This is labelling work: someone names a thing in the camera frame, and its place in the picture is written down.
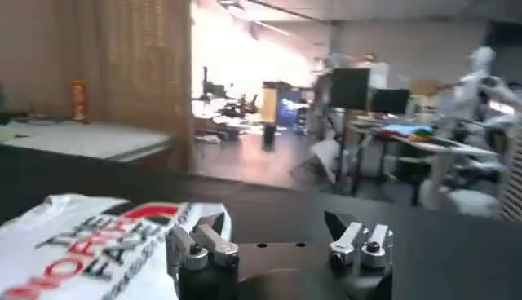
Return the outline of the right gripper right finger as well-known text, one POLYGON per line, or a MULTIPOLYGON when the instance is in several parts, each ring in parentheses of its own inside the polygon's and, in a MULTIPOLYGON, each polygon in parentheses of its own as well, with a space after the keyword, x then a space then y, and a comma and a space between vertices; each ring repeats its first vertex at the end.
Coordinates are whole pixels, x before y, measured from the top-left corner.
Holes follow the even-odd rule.
POLYGON ((332 238, 328 253, 333 270, 353 266, 382 270, 392 265, 394 232, 390 226, 365 225, 351 214, 325 211, 323 216, 332 238))

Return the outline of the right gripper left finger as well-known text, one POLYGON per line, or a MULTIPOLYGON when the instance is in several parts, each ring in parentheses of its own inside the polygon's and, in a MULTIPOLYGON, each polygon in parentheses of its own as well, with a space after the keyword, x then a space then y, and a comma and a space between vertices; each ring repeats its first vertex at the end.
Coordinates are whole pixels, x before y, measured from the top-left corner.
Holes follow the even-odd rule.
POLYGON ((200 218, 190 231, 180 225, 166 234, 167 271, 180 267, 202 271, 210 264, 236 267, 239 247, 230 241, 231 220, 226 213, 200 218))

